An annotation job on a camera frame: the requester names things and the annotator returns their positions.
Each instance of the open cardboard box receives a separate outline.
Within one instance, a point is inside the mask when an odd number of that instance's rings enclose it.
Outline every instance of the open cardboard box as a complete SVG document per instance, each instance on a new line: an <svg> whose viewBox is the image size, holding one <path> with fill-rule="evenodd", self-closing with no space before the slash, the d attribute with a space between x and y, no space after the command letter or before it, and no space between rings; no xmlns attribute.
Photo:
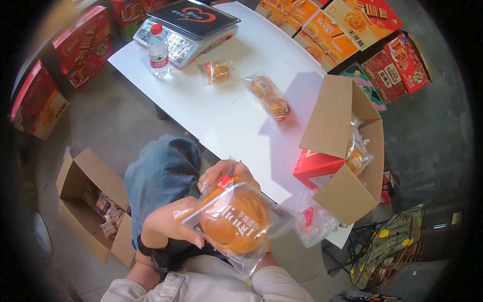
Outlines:
<svg viewBox="0 0 483 302"><path fill-rule="evenodd" d="M112 252L125 265L131 266L134 249L131 245L132 222L124 214L114 239L108 239L99 224L104 219L82 199L86 182L90 179L102 192L124 210L129 208L123 179L109 168L90 149L72 159L68 153L57 178L59 216L78 231L89 250L107 264Z"/></svg>
<svg viewBox="0 0 483 302"><path fill-rule="evenodd" d="M384 171L383 121L366 93L349 77L326 75L300 148L344 159L349 141L351 112L364 120L359 127L363 139L369 139L374 159L360 178L345 162L314 196L313 200L335 217L350 225L379 204Z"/></svg>

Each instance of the bottle label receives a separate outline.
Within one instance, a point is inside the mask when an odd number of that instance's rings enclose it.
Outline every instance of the bottle label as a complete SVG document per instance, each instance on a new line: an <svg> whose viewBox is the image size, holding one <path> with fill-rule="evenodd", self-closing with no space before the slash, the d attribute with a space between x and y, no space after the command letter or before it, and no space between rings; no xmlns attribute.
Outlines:
<svg viewBox="0 0 483 302"><path fill-rule="evenodd" d="M149 64L152 68L161 68L168 64L168 53L160 56L149 56Z"/></svg>

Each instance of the red label tag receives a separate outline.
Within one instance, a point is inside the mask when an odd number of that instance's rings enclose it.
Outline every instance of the red label tag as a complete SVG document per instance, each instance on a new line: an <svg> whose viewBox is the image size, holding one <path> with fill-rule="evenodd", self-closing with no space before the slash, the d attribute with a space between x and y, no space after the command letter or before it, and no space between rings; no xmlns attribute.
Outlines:
<svg viewBox="0 0 483 302"><path fill-rule="evenodd" d="M224 190L227 188L227 186L231 183L231 181L233 180L233 178L231 178L230 176L228 175L223 175L223 177L221 178L221 180L216 184L216 186L218 188L220 188L221 190Z"/></svg>

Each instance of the red box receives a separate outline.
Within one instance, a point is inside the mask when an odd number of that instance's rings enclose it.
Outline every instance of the red box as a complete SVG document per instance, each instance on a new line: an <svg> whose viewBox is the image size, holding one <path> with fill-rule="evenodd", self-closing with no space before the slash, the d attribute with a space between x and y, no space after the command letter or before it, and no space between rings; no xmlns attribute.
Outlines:
<svg viewBox="0 0 483 302"><path fill-rule="evenodd" d="M344 163L341 158L303 149L293 175L312 190L322 188Z"/></svg>
<svg viewBox="0 0 483 302"><path fill-rule="evenodd" d="M68 105L38 60L18 92L10 119L20 131L46 140Z"/></svg>
<svg viewBox="0 0 483 302"><path fill-rule="evenodd" d="M94 6L53 42L62 72L77 91L106 64L113 54L109 20L104 6Z"/></svg>
<svg viewBox="0 0 483 302"><path fill-rule="evenodd" d="M114 22L121 27L142 19L146 15L142 0L111 0L111 10Z"/></svg>
<svg viewBox="0 0 483 302"><path fill-rule="evenodd" d="M403 32L395 39L384 45L384 50L394 62L395 67L404 80L404 84L413 93L430 82L429 74L425 70L411 39Z"/></svg>
<svg viewBox="0 0 483 302"><path fill-rule="evenodd" d="M384 103L392 102L408 93L406 84L385 50L381 50L361 66Z"/></svg>
<svg viewBox="0 0 483 302"><path fill-rule="evenodd" d="M144 3L144 11L150 12L168 4L168 0L142 0Z"/></svg>

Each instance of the plastic bag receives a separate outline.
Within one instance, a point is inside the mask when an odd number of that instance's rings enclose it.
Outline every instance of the plastic bag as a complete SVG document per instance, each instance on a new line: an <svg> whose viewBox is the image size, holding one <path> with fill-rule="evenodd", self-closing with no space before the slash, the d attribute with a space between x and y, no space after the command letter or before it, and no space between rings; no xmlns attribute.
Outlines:
<svg viewBox="0 0 483 302"><path fill-rule="evenodd" d="M235 75L231 66L231 60L218 60L198 64L198 68L201 71L204 86L233 80Z"/></svg>
<svg viewBox="0 0 483 302"><path fill-rule="evenodd" d="M174 217L201 234L243 276L263 259L267 240L290 231L299 217L233 176L234 165L218 183L201 189L198 208Z"/></svg>
<svg viewBox="0 0 483 302"><path fill-rule="evenodd" d="M345 161L355 175L359 175L374 158L374 156L369 154L366 149L368 142L369 140L362 140L362 137L359 134L359 129L355 126L351 126L351 135L347 144Z"/></svg>
<svg viewBox="0 0 483 302"><path fill-rule="evenodd" d="M274 120L285 122L296 117L285 95L266 74L255 73L240 81Z"/></svg>
<svg viewBox="0 0 483 302"><path fill-rule="evenodd" d="M297 211L303 213L303 219L295 227L295 232L304 247L309 248L324 240L330 233L337 231L340 220L312 199L318 191L305 188L297 202Z"/></svg>

